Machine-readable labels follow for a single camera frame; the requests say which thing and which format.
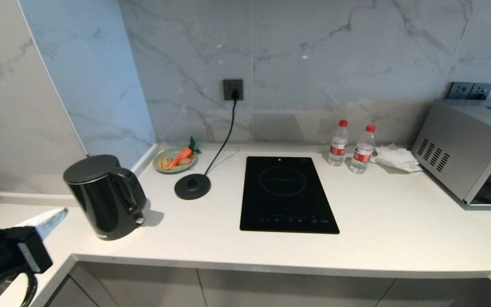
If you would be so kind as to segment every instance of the bottle label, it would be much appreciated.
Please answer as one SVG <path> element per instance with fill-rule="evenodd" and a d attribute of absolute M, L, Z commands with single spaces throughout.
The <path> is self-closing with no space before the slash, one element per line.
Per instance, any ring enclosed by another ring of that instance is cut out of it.
<path fill-rule="evenodd" d="M 353 153 L 353 159 L 359 162 L 368 162 L 370 161 L 370 156 L 372 156 L 372 150 L 364 150 L 361 148 L 355 148 L 355 152 Z"/>
<path fill-rule="evenodd" d="M 335 156 L 342 156 L 346 151 L 346 144 L 331 143 L 331 153 Z"/>

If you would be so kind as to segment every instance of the electrical outlet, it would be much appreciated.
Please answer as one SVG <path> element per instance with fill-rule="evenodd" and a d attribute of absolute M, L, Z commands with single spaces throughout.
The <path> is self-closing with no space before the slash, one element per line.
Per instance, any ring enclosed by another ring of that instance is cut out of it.
<path fill-rule="evenodd" d="M 244 81 L 243 80 L 223 80 L 222 81 L 222 93 L 225 97 L 225 101 L 234 101 L 232 99 L 232 91 L 238 90 L 240 97 L 238 100 L 244 99 Z"/>
<path fill-rule="evenodd" d="M 491 90 L 491 83 L 475 83 L 467 99 L 486 100 Z"/>
<path fill-rule="evenodd" d="M 472 88 L 472 82 L 452 82 L 452 87 L 448 91 L 446 99 L 467 99 Z"/>

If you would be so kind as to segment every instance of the cooking zone circle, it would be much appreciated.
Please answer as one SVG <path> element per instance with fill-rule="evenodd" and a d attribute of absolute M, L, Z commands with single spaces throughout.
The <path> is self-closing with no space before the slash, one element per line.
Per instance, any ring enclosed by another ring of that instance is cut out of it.
<path fill-rule="evenodd" d="M 294 168 L 274 166 L 259 175 L 259 185 L 276 196 L 294 196 L 306 188 L 306 177 Z"/>

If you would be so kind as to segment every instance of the white countertop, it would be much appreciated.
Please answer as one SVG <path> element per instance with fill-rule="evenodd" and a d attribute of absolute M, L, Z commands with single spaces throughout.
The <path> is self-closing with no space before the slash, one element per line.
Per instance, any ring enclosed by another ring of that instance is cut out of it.
<path fill-rule="evenodd" d="M 331 167 L 320 153 L 226 150 L 208 176 L 210 192 L 180 200 L 175 182 L 203 173 L 206 151 L 192 170 L 162 175 L 149 166 L 140 182 L 150 200 L 146 225 L 115 241 L 101 241 L 80 208 L 45 240 L 54 262 L 38 276 L 32 306 L 43 306 L 76 261 L 295 272 L 384 278 L 490 278 L 491 211 L 464 211 L 424 173 L 390 174 L 370 164 L 363 175 Z M 240 231 L 247 156 L 312 157 L 341 230 L 339 235 Z M 0 228 L 50 210 L 0 204 Z M 0 306 L 19 306 L 19 276 Z"/>

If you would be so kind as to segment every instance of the microwave oven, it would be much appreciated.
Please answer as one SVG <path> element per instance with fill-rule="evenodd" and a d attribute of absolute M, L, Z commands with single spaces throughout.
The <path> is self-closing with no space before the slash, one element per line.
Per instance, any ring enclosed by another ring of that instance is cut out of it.
<path fill-rule="evenodd" d="M 464 209 L 491 209 L 491 101 L 435 101 L 412 153 Z"/>

